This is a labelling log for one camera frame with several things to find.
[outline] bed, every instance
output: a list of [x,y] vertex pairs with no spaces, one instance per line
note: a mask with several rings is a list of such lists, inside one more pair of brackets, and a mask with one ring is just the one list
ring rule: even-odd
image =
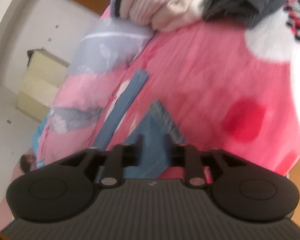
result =
[[[281,8],[249,30],[225,19],[198,22],[156,33],[148,44],[151,34],[139,33],[142,49],[128,65],[102,73],[70,67],[34,138],[37,167],[87,147],[133,142],[136,131],[155,123],[152,128],[177,143],[224,149],[287,174],[300,158],[300,41],[288,19]],[[99,42],[94,34],[82,42]],[[111,54],[102,42],[96,48],[104,57]],[[160,145],[153,134],[146,143]],[[126,177],[183,177],[181,168],[168,167],[162,151],[155,152]]]

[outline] person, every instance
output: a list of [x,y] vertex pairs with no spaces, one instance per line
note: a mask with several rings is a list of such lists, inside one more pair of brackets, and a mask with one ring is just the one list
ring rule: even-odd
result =
[[36,158],[34,155],[33,148],[31,147],[25,154],[23,154],[20,158],[20,169],[24,173],[28,173],[33,170],[33,166],[35,165]]

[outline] black device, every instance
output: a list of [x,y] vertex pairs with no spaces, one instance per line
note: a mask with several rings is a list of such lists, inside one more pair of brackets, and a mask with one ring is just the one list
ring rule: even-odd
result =
[[112,151],[86,149],[10,184],[16,219],[3,233],[10,240],[300,240],[289,218],[299,192],[287,178],[223,150],[166,141],[184,180],[123,178],[124,167],[139,163],[141,136]]

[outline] hair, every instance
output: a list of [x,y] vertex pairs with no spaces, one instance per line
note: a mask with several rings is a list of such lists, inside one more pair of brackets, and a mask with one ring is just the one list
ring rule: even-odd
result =
[[25,155],[22,155],[20,158],[20,169],[27,173],[30,171],[31,164],[27,161],[27,157]]

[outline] white wall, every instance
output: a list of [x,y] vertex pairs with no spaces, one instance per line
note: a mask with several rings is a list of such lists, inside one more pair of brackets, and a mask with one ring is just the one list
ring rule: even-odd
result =
[[44,47],[70,62],[85,32],[97,19],[98,15],[70,0],[28,0],[3,52],[0,83],[19,92],[29,49]]

